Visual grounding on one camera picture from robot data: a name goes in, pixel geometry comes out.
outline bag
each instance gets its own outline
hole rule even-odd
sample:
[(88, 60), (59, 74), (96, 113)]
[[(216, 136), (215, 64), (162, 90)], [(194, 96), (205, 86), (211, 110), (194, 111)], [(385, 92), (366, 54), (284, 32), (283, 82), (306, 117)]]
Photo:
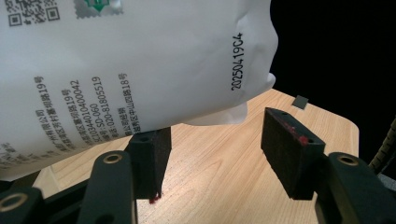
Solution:
[(0, 5), (2, 180), (135, 133), (241, 122), (275, 83), (270, 0)]

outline black bracket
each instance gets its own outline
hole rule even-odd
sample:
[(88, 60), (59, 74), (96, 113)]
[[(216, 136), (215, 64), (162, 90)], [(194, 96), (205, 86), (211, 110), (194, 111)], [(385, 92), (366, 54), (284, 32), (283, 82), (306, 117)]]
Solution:
[(289, 113), (265, 108), (262, 150), (293, 200), (312, 200), (319, 223), (396, 223), (396, 200), (361, 159), (326, 156), (325, 144)]
[(171, 149), (171, 128), (139, 133), (124, 151), (99, 156), (88, 180), (47, 199), (37, 188), (10, 188), (0, 193), (0, 223), (138, 223), (136, 200), (161, 198)]

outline qr code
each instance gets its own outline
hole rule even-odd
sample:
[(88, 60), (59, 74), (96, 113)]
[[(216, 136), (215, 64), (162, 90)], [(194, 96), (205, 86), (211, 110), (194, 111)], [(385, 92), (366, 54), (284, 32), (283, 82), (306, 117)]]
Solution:
[(56, 0), (5, 0), (9, 26), (58, 21)]

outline green logo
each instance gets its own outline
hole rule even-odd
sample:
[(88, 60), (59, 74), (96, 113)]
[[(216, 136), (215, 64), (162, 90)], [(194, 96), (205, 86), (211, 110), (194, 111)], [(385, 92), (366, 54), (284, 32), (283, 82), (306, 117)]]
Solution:
[(94, 7), (98, 12), (102, 11), (105, 6), (110, 5), (109, 0), (84, 0), (88, 7)]

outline wooden surface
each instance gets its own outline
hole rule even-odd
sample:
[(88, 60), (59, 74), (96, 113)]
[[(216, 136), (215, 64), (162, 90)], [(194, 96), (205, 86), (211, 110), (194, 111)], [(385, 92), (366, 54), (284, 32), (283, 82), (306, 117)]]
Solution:
[[(289, 199), (261, 150), (265, 107), (284, 110), (325, 143), (325, 153), (358, 156), (359, 130), (351, 121), (270, 90), (247, 102), (241, 124), (172, 127), (173, 149), (155, 204), (138, 201), (139, 223), (318, 223), (313, 201)], [(46, 168), (36, 181), (45, 195), (89, 178), (94, 160), (123, 150), (130, 137), (93, 147)]]

